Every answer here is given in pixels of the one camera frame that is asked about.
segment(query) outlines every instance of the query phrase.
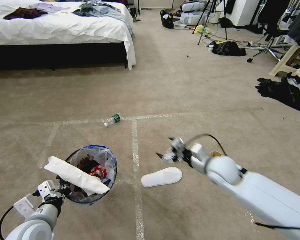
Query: white bedsheet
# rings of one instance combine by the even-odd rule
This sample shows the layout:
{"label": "white bedsheet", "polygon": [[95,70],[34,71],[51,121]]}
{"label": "white bedsheet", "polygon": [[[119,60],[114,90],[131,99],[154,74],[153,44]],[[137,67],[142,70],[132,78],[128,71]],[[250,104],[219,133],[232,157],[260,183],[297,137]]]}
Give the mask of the white bedsheet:
{"label": "white bedsheet", "polygon": [[[70,7],[67,11],[49,13],[35,19],[4,20],[3,17],[19,7],[29,8],[39,0],[0,0],[0,45],[36,45],[100,43],[123,41],[128,68],[136,64],[132,38],[126,24],[111,17],[80,17],[72,14],[80,2],[47,2]],[[121,3],[110,3],[120,9],[127,23],[133,27],[132,17]]]}

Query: floor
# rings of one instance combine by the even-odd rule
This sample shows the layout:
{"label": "floor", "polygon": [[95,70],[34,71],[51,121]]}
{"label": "floor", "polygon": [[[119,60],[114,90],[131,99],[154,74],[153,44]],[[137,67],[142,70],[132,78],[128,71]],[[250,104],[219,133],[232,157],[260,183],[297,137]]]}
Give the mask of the floor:
{"label": "floor", "polygon": [[[0,72],[0,218],[42,181],[57,184],[42,169],[48,156],[65,159],[101,144],[118,159],[116,184],[90,207],[66,200],[55,239],[284,239],[255,226],[255,216],[186,164],[175,164],[180,182],[142,187],[142,175],[167,167],[155,152],[165,151],[168,137],[207,132],[238,164],[300,195],[300,112],[254,88],[275,65],[270,55],[250,64],[252,51],[214,55],[197,45],[199,35],[162,27],[158,10],[142,11],[140,19],[132,71],[104,65]],[[217,36],[224,36],[220,27]],[[260,35],[228,29],[228,37]],[[116,112],[124,119],[105,128],[102,121]],[[219,150],[211,139],[198,142]],[[9,213],[4,236],[20,223]]]}

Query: white bottle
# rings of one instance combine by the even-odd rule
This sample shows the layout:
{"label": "white bottle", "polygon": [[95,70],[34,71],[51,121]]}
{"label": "white bottle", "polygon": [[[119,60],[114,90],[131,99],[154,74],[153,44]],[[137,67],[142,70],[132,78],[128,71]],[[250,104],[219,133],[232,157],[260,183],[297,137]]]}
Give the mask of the white bottle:
{"label": "white bottle", "polygon": [[213,50],[213,45],[210,44],[209,47],[208,47],[208,52],[212,52],[212,50]]}
{"label": "white bottle", "polygon": [[120,114],[120,113],[116,113],[116,114],[113,115],[111,118],[109,118],[109,119],[107,120],[107,122],[105,122],[103,125],[107,127],[107,126],[109,126],[109,125],[112,125],[112,124],[114,124],[114,123],[119,122],[120,119],[121,119],[121,114]]}

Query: black bed frame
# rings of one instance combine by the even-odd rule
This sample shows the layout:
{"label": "black bed frame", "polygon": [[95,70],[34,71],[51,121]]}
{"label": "black bed frame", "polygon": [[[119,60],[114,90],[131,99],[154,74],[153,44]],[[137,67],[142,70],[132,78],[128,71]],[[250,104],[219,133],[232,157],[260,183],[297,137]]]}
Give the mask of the black bed frame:
{"label": "black bed frame", "polygon": [[124,43],[0,45],[0,70],[51,68],[124,63]]}

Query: light stand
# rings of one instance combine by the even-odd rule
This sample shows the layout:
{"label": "light stand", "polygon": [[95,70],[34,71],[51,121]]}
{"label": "light stand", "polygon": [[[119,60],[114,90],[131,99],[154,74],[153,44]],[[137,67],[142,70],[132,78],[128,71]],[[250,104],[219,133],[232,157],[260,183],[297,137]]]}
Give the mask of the light stand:
{"label": "light stand", "polygon": [[[203,8],[201,17],[199,18],[199,20],[198,20],[198,22],[197,22],[197,25],[196,25],[195,28],[193,29],[193,32],[192,32],[192,33],[194,33],[194,30],[195,30],[196,27],[199,25],[199,22],[200,22],[200,20],[201,20],[201,18],[202,18],[202,16],[203,16],[205,10],[207,9],[209,3],[210,3],[210,0],[208,0],[207,4],[206,4],[205,7]],[[202,38],[202,35],[203,35],[203,32],[204,32],[204,29],[205,29],[205,27],[206,27],[206,25],[207,25],[207,23],[208,23],[208,21],[209,21],[209,16],[210,16],[210,14],[216,12],[216,11],[215,11],[216,5],[217,5],[217,0],[212,0],[212,5],[211,5],[211,8],[209,9],[208,16],[207,16],[206,22],[205,22],[205,24],[204,24],[202,33],[201,33],[201,35],[200,35],[200,39],[199,39],[198,45],[200,45],[200,41],[201,41],[201,38]],[[225,3],[225,0],[223,0],[223,14],[224,14],[224,17],[226,17],[226,3]],[[226,38],[225,38],[225,39],[227,40],[228,38],[227,38],[227,26],[226,26],[226,25],[225,25],[225,28],[224,28],[224,29],[225,29],[225,34],[226,34]]]}

